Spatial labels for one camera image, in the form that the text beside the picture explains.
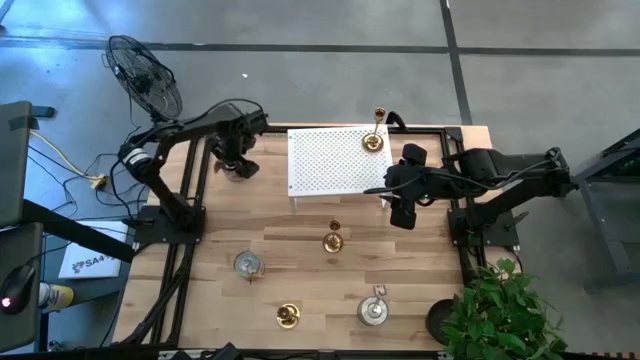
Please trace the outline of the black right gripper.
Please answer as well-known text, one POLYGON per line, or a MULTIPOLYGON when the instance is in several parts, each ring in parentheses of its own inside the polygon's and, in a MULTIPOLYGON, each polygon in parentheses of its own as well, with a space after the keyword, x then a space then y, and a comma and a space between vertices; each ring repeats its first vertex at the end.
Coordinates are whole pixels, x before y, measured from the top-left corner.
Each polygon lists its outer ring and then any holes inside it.
POLYGON ((403 147, 402 160, 387 169, 384 184, 396 196, 391 201, 392 226, 413 230, 416 224, 415 200, 443 197, 443 180, 433 173, 433 168, 425 167, 426 159, 424 148, 408 143, 403 147))

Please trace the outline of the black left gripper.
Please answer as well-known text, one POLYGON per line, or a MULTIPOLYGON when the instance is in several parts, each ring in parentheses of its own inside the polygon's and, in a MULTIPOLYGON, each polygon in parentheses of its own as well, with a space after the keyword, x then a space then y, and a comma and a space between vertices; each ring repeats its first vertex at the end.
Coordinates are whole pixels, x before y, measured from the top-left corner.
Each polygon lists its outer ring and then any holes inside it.
POLYGON ((245 158, 246 153, 255 145, 255 134, 249 130, 233 130, 226 133, 214 133, 208 137, 211 142, 210 151, 216 157, 214 172, 225 169, 225 164, 236 164, 235 173, 249 179, 254 176, 260 166, 245 158))

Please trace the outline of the candle tin with orange label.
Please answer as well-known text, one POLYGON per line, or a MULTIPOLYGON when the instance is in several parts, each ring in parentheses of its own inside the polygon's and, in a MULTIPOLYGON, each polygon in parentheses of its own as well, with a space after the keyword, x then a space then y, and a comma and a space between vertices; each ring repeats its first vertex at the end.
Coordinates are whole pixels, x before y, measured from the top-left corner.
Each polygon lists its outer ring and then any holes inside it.
POLYGON ((233 268, 241 278, 249 283, 264 277, 264 262, 258 255, 251 251, 239 253, 234 259, 233 268))
POLYGON ((241 182, 244 181, 245 179, 239 177, 236 173, 235 173, 235 169, 236 169, 236 163, 238 161, 223 161, 220 160, 225 164, 225 169, 221 170, 219 172, 222 172, 223 175, 230 181, 232 182, 241 182))

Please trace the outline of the tall gold candlestick holder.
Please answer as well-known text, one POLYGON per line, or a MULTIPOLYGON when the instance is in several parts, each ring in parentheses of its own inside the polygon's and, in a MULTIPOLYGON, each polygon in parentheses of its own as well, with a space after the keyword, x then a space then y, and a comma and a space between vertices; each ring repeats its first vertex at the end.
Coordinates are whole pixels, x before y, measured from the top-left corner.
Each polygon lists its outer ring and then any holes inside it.
POLYGON ((323 237, 322 240, 323 248, 329 253, 338 253, 344 245, 344 239, 339 234, 340 228, 341 224, 337 220, 332 220, 329 223, 330 231, 323 237))
POLYGON ((377 107, 374 110, 374 128, 362 138, 362 146, 368 152, 377 152, 384 145, 384 140, 378 134, 378 129, 383 122, 385 115, 386 110, 382 107, 377 107))

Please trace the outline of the silver metal candle tin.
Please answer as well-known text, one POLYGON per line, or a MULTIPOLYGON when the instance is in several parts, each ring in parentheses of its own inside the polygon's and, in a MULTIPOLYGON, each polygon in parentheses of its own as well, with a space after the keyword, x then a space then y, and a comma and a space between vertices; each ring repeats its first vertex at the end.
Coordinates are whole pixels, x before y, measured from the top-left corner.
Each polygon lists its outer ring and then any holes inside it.
POLYGON ((360 301, 356 315, 367 326, 380 326, 389 316, 389 305, 385 300, 387 289, 385 285, 374 285, 373 295, 360 301))

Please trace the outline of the white perforated metal shelf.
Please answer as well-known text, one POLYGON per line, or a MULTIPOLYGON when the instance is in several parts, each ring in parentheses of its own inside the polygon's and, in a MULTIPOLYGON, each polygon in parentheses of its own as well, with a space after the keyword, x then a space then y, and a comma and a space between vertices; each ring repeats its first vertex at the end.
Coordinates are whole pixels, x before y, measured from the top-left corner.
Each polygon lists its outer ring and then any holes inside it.
POLYGON ((362 138, 374 125, 299 128, 287 131, 287 179, 291 209, 303 197, 361 195, 382 188, 393 165, 389 130, 380 125, 384 140, 377 152, 368 152, 362 138))

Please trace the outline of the black floor fan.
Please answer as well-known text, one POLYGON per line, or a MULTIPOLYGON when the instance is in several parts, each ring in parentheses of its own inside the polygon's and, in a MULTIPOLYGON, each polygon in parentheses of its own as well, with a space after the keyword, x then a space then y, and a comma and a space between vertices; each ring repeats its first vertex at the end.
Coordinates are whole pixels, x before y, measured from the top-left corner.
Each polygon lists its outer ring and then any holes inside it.
POLYGON ((107 40, 105 59, 118 82, 154 123, 177 121, 183 102, 174 72, 127 35, 107 40))

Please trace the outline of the black plant pot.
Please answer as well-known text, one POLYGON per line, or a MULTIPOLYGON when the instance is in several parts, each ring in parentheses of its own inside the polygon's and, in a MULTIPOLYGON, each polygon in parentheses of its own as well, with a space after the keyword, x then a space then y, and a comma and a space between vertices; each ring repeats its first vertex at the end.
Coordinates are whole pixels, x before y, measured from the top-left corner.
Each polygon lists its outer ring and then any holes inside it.
POLYGON ((434 303, 429 309, 425 318, 425 327, 428 333, 441 345, 446 346, 449 342, 448 336, 442 330, 444 321, 453 312, 453 300, 442 299, 434 303))

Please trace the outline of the short gold candlestick holder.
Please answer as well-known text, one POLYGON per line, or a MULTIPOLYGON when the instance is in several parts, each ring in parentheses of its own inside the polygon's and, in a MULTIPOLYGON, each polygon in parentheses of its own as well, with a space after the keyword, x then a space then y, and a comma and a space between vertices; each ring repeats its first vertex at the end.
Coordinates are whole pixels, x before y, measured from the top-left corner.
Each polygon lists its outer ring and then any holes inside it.
POLYGON ((292 329, 297 326, 300 320, 300 310, 295 304, 283 304, 277 309, 276 321, 284 329, 292 329))

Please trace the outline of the green leafy plant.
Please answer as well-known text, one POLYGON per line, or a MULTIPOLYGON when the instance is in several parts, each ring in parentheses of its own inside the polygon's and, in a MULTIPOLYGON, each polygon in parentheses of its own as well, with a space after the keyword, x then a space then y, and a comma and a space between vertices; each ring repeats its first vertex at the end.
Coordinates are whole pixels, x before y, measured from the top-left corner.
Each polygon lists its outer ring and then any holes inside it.
POLYGON ((439 326, 446 353, 453 360, 563 360, 568 344, 533 279, 506 258, 479 267, 439 326))

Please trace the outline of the black desk beam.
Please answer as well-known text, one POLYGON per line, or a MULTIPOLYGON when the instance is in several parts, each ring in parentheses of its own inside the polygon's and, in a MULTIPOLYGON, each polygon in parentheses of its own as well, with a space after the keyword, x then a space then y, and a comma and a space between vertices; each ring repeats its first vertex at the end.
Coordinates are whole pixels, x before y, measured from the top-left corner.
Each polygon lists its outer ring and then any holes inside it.
POLYGON ((126 263, 131 263, 135 255, 130 245, 29 200, 23 201, 20 223, 40 223, 46 233, 126 263))

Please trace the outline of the white paper sheet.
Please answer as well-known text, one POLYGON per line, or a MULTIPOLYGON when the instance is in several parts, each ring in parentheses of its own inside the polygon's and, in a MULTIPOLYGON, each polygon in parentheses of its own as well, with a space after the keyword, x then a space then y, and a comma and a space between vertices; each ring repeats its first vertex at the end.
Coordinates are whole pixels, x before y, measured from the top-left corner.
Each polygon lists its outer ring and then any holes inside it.
MULTIPOLYGON (((122 243, 129 234, 129 227, 120 221, 81 221, 81 224, 122 243)), ((68 280, 115 278, 119 275, 120 267, 120 260, 70 243, 66 247, 58 277, 68 280)))

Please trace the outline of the yellow and white spray can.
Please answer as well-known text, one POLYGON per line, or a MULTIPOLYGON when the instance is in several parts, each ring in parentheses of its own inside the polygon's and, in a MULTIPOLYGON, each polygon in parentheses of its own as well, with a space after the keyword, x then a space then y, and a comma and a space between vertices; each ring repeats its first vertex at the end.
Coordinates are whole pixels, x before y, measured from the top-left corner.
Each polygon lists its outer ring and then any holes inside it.
POLYGON ((38 307, 44 311, 58 311, 68 307, 74 298, 73 289, 67 286, 41 282, 38 307))

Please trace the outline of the black metal cart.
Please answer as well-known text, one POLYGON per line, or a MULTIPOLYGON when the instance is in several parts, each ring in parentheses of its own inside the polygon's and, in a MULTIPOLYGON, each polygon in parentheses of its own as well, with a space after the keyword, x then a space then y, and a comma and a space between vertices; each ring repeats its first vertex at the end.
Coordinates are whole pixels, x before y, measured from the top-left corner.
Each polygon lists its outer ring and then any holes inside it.
POLYGON ((640 285, 630 248, 640 251, 640 128, 604 149, 575 176, 597 243, 612 267, 585 286, 588 293, 640 285))

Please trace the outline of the dark grey monitor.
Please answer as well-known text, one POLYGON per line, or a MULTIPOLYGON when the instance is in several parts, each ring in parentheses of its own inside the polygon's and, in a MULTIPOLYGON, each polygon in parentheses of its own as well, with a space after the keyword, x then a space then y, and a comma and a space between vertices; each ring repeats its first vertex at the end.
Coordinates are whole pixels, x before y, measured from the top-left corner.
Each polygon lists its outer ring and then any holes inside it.
POLYGON ((32 105, 0 105, 0 228, 19 223, 26 176, 32 105))

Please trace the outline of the dark grey desk top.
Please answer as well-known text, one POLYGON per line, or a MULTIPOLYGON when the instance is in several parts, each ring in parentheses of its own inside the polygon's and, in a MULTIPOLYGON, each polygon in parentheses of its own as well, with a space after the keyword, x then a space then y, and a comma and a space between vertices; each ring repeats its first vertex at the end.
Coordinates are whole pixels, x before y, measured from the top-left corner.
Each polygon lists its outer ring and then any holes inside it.
POLYGON ((28 305, 18 314, 0 311, 0 353, 32 343, 39 322, 39 255, 42 250, 42 226, 29 224, 0 231, 0 286, 11 270, 29 264, 35 276, 28 305))

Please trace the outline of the black computer mouse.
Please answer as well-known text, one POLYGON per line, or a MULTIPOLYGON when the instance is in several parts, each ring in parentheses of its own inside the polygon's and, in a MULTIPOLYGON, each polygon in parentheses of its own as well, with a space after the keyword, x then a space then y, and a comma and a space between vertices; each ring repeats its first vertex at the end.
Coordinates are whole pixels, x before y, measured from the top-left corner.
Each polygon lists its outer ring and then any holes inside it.
POLYGON ((0 286, 0 311, 15 315, 28 305, 35 268, 29 264, 15 267, 0 286))

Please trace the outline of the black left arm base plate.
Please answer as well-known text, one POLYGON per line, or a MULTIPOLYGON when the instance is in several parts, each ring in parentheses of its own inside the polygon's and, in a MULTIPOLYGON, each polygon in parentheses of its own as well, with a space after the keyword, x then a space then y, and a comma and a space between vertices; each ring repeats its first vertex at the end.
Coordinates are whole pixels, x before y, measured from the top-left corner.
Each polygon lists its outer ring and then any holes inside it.
POLYGON ((189 207, 185 215, 172 220, 160 206, 142 208, 134 225, 134 241, 140 244, 196 244, 203 236, 206 209, 189 207))

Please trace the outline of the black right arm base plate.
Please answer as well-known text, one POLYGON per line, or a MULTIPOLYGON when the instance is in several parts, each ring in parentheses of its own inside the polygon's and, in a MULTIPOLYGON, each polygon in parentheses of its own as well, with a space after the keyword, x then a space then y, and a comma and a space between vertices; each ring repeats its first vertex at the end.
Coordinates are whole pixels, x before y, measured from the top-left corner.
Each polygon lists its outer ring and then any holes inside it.
POLYGON ((454 246, 497 246, 512 247, 519 245, 516 230, 518 220, 512 211, 503 213, 496 220, 471 229, 466 222, 464 208, 452 208, 447 212, 451 242, 454 246))

